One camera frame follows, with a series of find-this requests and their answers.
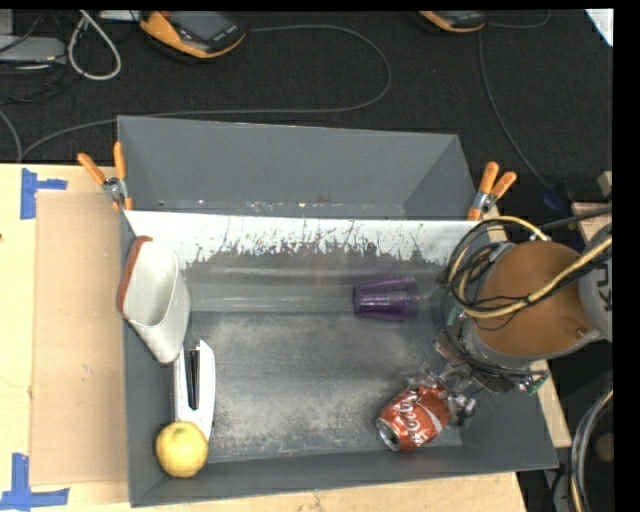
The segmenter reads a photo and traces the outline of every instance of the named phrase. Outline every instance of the soda can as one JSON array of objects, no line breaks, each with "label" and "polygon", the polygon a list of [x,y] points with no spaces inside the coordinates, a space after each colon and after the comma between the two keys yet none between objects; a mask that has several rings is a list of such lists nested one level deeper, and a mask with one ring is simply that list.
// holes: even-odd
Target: soda can
[{"label": "soda can", "polygon": [[376,427],[394,452],[407,452],[430,443],[449,424],[448,393],[438,383],[408,387],[378,415]]}]

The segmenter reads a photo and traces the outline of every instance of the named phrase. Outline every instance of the white scoop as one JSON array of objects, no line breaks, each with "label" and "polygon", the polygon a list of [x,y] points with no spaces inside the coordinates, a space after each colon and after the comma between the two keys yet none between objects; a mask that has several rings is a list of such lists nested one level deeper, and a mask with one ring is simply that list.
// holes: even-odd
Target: white scoop
[{"label": "white scoop", "polygon": [[146,236],[136,239],[120,279],[117,307],[158,361],[178,358],[191,296],[170,247]]}]

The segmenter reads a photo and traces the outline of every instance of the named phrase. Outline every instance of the lemon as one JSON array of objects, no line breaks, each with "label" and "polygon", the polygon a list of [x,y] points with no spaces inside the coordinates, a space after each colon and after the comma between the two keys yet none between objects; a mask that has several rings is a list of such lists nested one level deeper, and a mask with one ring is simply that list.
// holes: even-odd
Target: lemon
[{"label": "lemon", "polygon": [[174,421],[156,438],[156,455],[171,476],[189,478],[207,463],[209,442],[195,423]]}]

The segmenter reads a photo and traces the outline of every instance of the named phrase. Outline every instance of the wooden table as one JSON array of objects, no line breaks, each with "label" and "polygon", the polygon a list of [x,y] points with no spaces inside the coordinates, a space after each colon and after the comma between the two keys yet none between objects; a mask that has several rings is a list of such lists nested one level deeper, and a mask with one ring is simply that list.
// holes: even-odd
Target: wooden table
[{"label": "wooden table", "polygon": [[[20,219],[23,167],[37,173],[40,180],[60,178],[68,183],[65,191],[40,190],[36,195],[36,218],[30,220]],[[115,175],[113,169],[103,171],[107,176]],[[119,339],[119,318],[111,295],[111,286],[115,289],[119,279],[119,254],[113,246],[114,240],[119,240],[114,220],[117,214],[79,166],[3,164],[0,179],[0,321],[4,330],[0,337],[0,491],[11,486],[11,454],[19,452],[31,458],[32,490],[70,488],[65,510],[130,510],[124,460],[125,422],[121,414],[124,410],[122,361],[118,356],[121,347],[114,343]],[[66,287],[60,282],[49,283],[50,275],[42,275],[44,265],[56,261],[62,262],[56,268],[66,272],[61,274]],[[74,290],[82,286],[96,288],[97,284],[100,290],[92,294],[97,306],[74,296]],[[47,311],[43,299],[48,294],[58,297],[60,307],[49,307]],[[46,315],[53,315],[56,322],[43,325]],[[60,340],[70,337],[75,340],[73,348],[64,349],[60,345],[60,350],[67,352],[50,360],[44,358],[42,354],[51,348],[48,344],[63,343]],[[95,356],[96,350],[103,350],[100,359],[80,364],[84,359],[79,357]],[[77,367],[65,368],[67,359],[78,363]],[[55,365],[60,368],[53,371]],[[69,382],[98,382],[94,385],[98,387],[90,388],[85,396],[89,384],[69,387],[60,378],[62,372],[67,372]],[[80,377],[77,372],[85,373]],[[99,392],[100,386],[110,386],[119,393],[105,397]],[[551,380],[540,390],[540,398],[554,445],[570,446],[569,431]],[[56,401],[76,407],[56,407]],[[47,410],[56,418],[43,417],[42,411]],[[51,443],[59,441],[58,445],[65,449],[63,455],[53,448],[43,448],[46,436]],[[62,468],[71,468],[70,471],[75,468],[77,478],[68,480],[70,477],[62,474]],[[184,506],[150,509],[173,511],[184,510]],[[471,509],[525,511],[515,473],[220,500],[189,507],[194,511],[267,512]]]}]

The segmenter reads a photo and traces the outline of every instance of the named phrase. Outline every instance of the black cable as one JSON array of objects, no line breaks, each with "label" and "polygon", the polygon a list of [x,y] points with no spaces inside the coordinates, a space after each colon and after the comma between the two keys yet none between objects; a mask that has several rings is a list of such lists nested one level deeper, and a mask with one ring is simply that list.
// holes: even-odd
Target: black cable
[{"label": "black cable", "polygon": [[551,189],[551,186],[540,175],[540,173],[531,164],[531,162],[529,162],[527,157],[524,155],[524,153],[520,149],[520,146],[518,146],[518,144],[516,143],[515,139],[511,135],[511,132],[509,131],[509,128],[507,128],[506,123],[502,119],[502,115],[500,114],[500,111],[498,110],[498,106],[496,105],[495,100],[493,99],[493,94],[491,93],[491,87],[489,86],[489,79],[487,78],[487,72],[485,70],[485,65],[484,65],[484,56],[483,56],[483,51],[482,51],[482,30],[478,30],[478,55],[479,55],[479,58],[480,58],[480,73],[482,74],[482,82],[484,84],[485,92],[487,93],[487,97],[489,98],[489,103],[491,104],[491,108],[493,109],[493,112],[496,115],[496,118],[498,119],[498,122],[500,123],[500,126],[502,127],[502,131],[507,136],[507,139],[509,139],[509,142],[513,146],[513,149],[515,149],[516,152],[518,153],[518,155],[520,155],[520,158],[526,164],[526,166],[531,171],[531,173],[536,178],[538,178],[538,181],[540,181],[540,183],[542,183],[544,188]]},{"label": "black cable", "polygon": [[472,370],[484,376],[506,379],[516,384],[523,378],[532,376],[547,378],[549,376],[549,372],[547,370],[517,370],[504,368],[502,366],[476,360],[471,356],[466,347],[460,342],[460,336],[452,332],[451,327],[447,324],[446,318],[444,319],[444,325],[445,333],[447,335],[447,338],[449,339],[449,342],[456,347],[456,349],[458,350],[458,354],[462,357],[464,362]]},{"label": "black cable", "polygon": [[[374,43],[373,41],[371,41],[370,39],[364,37],[363,35],[359,34],[358,32],[355,32],[353,30],[349,30],[343,27],[339,27],[336,25],[291,25],[291,26],[281,26],[281,27],[265,27],[265,28],[258,28],[258,29],[252,29],[252,32],[270,32],[270,31],[276,31],[276,30],[309,30],[309,29],[318,29],[318,30],[337,30],[340,32],[344,32],[347,34],[350,34],[354,37],[357,37],[358,39],[364,41],[367,45],[369,45],[371,48],[373,48],[373,50],[378,54],[378,56],[380,57],[380,59],[382,60],[382,62],[385,65],[385,68],[387,70],[387,82],[384,86],[384,88],[382,89],[382,91],[376,95],[374,98],[372,98],[371,100],[367,100],[365,102],[362,103],[358,103],[356,105],[352,105],[352,106],[347,106],[347,107],[335,107],[335,108],[320,108],[320,109],[296,109],[296,108],[282,108],[282,109],[269,109],[269,108],[263,108],[263,109],[219,109],[219,110],[196,110],[196,111],[182,111],[182,112],[164,112],[164,113],[154,113],[154,114],[147,114],[148,117],[186,117],[186,116],[201,116],[201,115],[222,115],[222,114],[326,114],[326,113],[340,113],[340,112],[350,112],[356,109],[361,109],[370,105],[373,105],[374,103],[380,101],[389,91],[390,87],[391,87],[391,82],[392,82],[392,71],[391,71],[391,66],[389,65],[389,61],[387,60],[386,56],[384,55],[384,53],[382,53],[382,50],[380,50]],[[97,126],[103,126],[103,125],[107,125],[107,124],[113,124],[117,121],[117,118],[109,118],[109,119],[103,119],[100,121],[94,121],[94,122],[90,122],[90,123],[84,123],[84,124],[80,124],[80,125],[76,125],[76,126],[72,126],[70,128],[66,128],[64,130],[60,130],[57,132],[54,132],[46,137],[43,137],[42,139],[36,141],[35,143],[31,144],[24,152],[23,154],[20,156],[20,158],[18,159],[18,163],[20,163],[22,161],[22,159],[24,157],[26,157],[29,153],[31,153],[33,150],[35,150],[36,148],[38,148],[39,146],[45,144],[46,142],[49,142],[50,140],[53,140],[61,135],[65,135],[67,133],[72,133],[78,130],[84,130],[87,128],[93,128],[93,127],[97,127]]]},{"label": "black cable", "polygon": [[[55,21],[60,39],[64,41],[67,38],[65,34],[64,28],[60,23],[60,17],[68,18],[64,13],[60,13],[60,11],[56,10],[53,13],[52,19]],[[64,57],[65,54],[52,56],[53,58]],[[7,98],[7,101],[0,102],[0,106],[9,105],[13,103],[41,103],[44,101],[48,101],[53,99],[60,94],[66,92],[69,87],[74,85],[75,82],[79,80],[73,79],[67,83],[64,82],[68,71],[69,71],[69,63],[66,65],[58,63],[37,63],[37,66],[34,66],[33,62],[8,62],[0,65],[0,68],[5,72],[2,73],[4,76],[13,75],[16,78],[21,79],[19,83],[18,90],[22,92],[22,94],[17,94],[14,92],[10,92],[6,87],[0,89],[0,94]],[[49,80],[37,80],[36,77],[43,76],[45,74],[49,74]],[[25,82],[24,80],[28,80],[33,82],[34,85],[38,86],[36,90],[24,91]]]},{"label": "black cable", "polygon": [[36,27],[42,21],[42,18],[44,17],[44,14],[45,14],[46,11],[47,11],[46,9],[43,9],[40,12],[40,15],[31,23],[31,25],[29,26],[29,29],[24,34],[19,36],[18,39],[14,39],[9,44],[7,44],[7,45],[3,46],[2,48],[0,48],[0,55],[2,55],[4,52],[10,50],[11,48],[15,48],[19,44],[22,44],[31,34],[33,34],[33,32],[36,29]]},{"label": "black cable", "polygon": [[13,123],[11,122],[11,120],[6,116],[6,114],[2,110],[0,110],[0,119],[2,119],[4,123],[7,125],[7,127],[9,128],[9,132],[11,133],[11,136],[13,137],[13,140],[16,144],[16,151],[18,152],[18,157],[20,158],[20,156],[22,155],[22,142],[20,141],[20,136],[18,135],[18,132],[13,126]]},{"label": "black cable", "polygon": [[551,9],[546,9],[547,13],[545,18],[539,23],[534,23],[533,25],[517,25],[517,24],[509,24],[509,23],[496,23],[494,21],[488,21],[487,26],[496,27],[496,28],[508,28],[508,29],[523,29],[523,30],[531,30],[534,28],[540,28],[547,24],[549,19],[551,18]]},{"label": "black cable", "polygon": [[579,222],[581,220],[601,217],[602,215],[606,215],[607,213],[611,213],[612,211],[612,203],[609,203],[607,206],[598,208],[597,210],[594,210],[592,212],[581,213],[580,215],[574,215],[573,217],[567,217],[566,219],[556,220],[554,222],[549,222],[548,224],[543,224],[542,226],[540,226],[540,230],[549,231],[551,229],[563,227],[574,222]]},{"label": "black cable", "polygon": [[[485,221],[482,221],[478,223],[476,226],[474,226],[474,228],[472,228],[460,240],[458,245],[452,251],[451,257],[449,259],[449,264],[447,266],[447,272],[446,272],[446,278],[445,278],[446,287],[447,287],[448,293],[450,293],[451,296],[462,306],[467,308],[472,308],[478,312],[492,312],[502,307],[505,307],[506,305],[500,305],[500,306],[493,305],[493,306],[483,307],[482,304],[486,304],[487,302],[495,302],[496,300],[500,300],[500,299],[508,299],[508,300],[511,300],[512,303],[518,302],[518,301],[526,301],[527,302],[526,305],[524,305],[522,308],[514,312],[513,316],[515,316],[515,314],[525,310],[526,308],[534,306],[535,304],[538,304],[539,302],[549,298],[550,296],[559,293],[562,289],[568,287],[569,285],[574,284],[579,279],[581,279],[582,277],[587,275],[589,272],[591,272],[593,269],[597,268],[601,263],[611,258],[611,255],[612,255],[612,248],[609,247],[608,249],[604,250],[601,254],[598,254],[597,256],[595,256],[588,263],[585,263],[580,268],[574,269],[571,273],[564,276],[561,281],[559,281],[558,283],[555,284],[555,286],[553,286],[553,288],[547,290],[546,293],[538,296],[535,300],[529,300],[528,295],[524,295],[520,297],[494,296],[494,297],[486,297],[482,300],[477,300],[477,297],[470,299],[467,294],[470,286],[473,283],[475,283],[477,280],[481,279],[481,277],[484,274],[486,274],[486,272],[488,271],[488,269],[491,267],[491,264],[492,264],[491,256],[493,254],[493,251],[499,248],[502,245],[502,243],[494,242],[494,243],[485,244],[477,248],[470,255],[466,255],[466,260],[462,264],[460,264],[458,268],[456,268],[456,271],[453,274],[452,274],[452,265],[454,264],[454,262],[458,261],[463,251],[468,251],[469,248],[473,245],[473,243],[478,239],[478,237],[482,235],[483,228],[485,228],[486,226],[490,226],[491,224],[498,224],[502,226],[502,229],[504,229],[504,227],[506,227],[508,223],[509,221],[506,219],[496,219],[496,220],[487,219]],[[462,279],[466,280],[465,289],[459,291]]]},{"label": "black cable", "polygon": [[498,232],[504,232],[507,226],[510,227],[518,227],[523,228],[521,224],[514,220],[510,219],[484,219],[478,222],[473,228],[471,228],[467,233],[460,239],[460,241],[456,244],[451,252],[451,256],[449,257],[449,262],[447,264],[447,276],[451,274],[451,266],[458,259],[461,252],[467,250],[479,237],[488,235],[492,230]]},{"label": "black cable", "polygon": [[[135,20],[135,13],[131,9],[127,9],[127,11],[129,11],[129,14],[131,15],[131,19]],[[122,36],[120,39],[111,39],[113,41],[113,44],[115,45],[122,44],[128,39],[130,39],[131,36],[133,36],[133,34],[137,32],[138,23],[136,23],[135,21],[128,22],[128,23],[130,25],[130,28],[127,31],[127,33],[124,36]]]},{"label": "black cable", "polygon": [[476,322],[476,327],[482,331],[500,331],[501,329],[504,329],[507,325],[509,325],[511,322],[513,322],[513,320],[516,318],[518,313],[520,313],[520,311],[514,311],[513,313],[508,313],[510,315],[509,318],[507,318],[504,322],[502,322],[500,325],[497,325],[495,327],[483,327],[479,325],[477,322]]}]

